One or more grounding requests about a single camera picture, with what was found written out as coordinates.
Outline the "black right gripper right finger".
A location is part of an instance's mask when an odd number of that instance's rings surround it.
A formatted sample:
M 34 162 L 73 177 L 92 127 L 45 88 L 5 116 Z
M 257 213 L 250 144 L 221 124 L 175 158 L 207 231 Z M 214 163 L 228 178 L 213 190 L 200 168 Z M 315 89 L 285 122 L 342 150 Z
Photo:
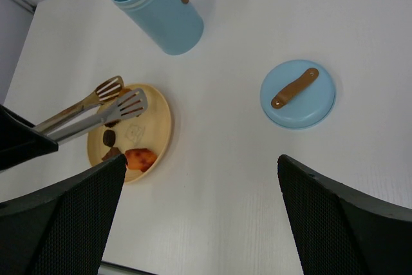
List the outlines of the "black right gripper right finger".
M 277 176 L 304 274 L 411 274 L 411 210 L 288 155 Z

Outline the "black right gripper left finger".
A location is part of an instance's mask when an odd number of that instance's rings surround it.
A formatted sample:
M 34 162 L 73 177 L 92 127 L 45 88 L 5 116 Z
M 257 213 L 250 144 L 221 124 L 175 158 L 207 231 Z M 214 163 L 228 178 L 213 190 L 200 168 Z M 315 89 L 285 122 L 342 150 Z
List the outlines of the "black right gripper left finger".
M 1 274 L 97 274 L 125 174 L 118 155 L 1 203 Z

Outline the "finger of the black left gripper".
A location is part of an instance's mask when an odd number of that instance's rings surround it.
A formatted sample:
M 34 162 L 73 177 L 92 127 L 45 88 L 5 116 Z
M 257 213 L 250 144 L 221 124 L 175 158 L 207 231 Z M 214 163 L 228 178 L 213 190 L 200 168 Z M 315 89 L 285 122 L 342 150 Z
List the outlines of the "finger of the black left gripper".
M 34 125 L 1 105 L 1 171 L 57 152 L 58 143 L 34 130 Z

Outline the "dark oval chocolate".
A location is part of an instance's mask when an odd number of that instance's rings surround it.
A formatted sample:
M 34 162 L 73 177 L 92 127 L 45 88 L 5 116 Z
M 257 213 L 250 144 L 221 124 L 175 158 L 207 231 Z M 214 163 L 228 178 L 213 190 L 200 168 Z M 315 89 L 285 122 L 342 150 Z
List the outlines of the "dark oval chocolate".
M 116 142 L 116 133 L 111 129 L 105 130 L 102 141 L 105 146 L 113 147 Z

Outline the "black spiky sea cucumber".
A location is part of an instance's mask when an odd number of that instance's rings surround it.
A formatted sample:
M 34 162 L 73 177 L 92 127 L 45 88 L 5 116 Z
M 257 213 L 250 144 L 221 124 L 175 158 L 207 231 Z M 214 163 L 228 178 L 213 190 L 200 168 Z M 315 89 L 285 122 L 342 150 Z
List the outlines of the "black spiky sea cucumber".
M 131 118 L 133 118 L 133 117 L 139 117 L 139 116 L 140 116 L 140 113 L 139 113 L 139 114 L 136 114 L 136 113 L 135 113 L 135 114 L 128 113 L 128 114 L 126 114 L 125 116 L 123 116 L 121 119 L 116 119 L 116 120 L 113 120 L 113 121 L 111 121 L 111 122 L 106 122 L 106 123 L 104 124 L 104 126 L 107 127 L 107 128 L 113 128 L 114 126 L 116 126 L 118 123 L 120 123 L 120 122 L 122 122 L 122 121 L 131 119 Z

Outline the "brown square chocolate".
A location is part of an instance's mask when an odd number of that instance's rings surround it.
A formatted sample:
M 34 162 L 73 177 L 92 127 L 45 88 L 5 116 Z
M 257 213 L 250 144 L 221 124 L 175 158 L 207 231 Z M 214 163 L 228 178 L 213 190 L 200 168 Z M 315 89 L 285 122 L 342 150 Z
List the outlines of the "brown square chocolate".
M 106 161 L 114 156 L 120 155 L 122 152 L 117 147 L 112 147 L 103 157 L 102 161 Z

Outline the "red orange fried piece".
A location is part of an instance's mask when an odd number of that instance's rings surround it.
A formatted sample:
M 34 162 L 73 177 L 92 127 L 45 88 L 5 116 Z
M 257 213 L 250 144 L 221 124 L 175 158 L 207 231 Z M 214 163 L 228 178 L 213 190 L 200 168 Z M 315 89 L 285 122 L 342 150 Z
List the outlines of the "red orange fried piece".
M 125 153 L 127 168 L 146 172 L 156 161 L 157 155 L 147 148 L 129 149 Z

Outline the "stainless steel tongs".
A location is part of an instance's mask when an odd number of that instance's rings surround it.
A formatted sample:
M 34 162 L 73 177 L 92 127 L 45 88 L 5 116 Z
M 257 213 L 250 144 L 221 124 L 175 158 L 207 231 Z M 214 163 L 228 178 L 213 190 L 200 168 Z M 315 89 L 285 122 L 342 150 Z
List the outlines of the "stainless steel tongs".
M 114 76 L 97 86 L 86 98 L 36 125 L 34 130 L 62 145 L 104 125 L 106 122 L 121 119 L 128 113 L 143 114 L 148 108 L 148 99 L 143 89 L 136 88 L 118 98 L 122 88 L 124 88 L 122 77 Z M 81 114 L 100 106 L 105 108 L 67 125 L 68 122 Z

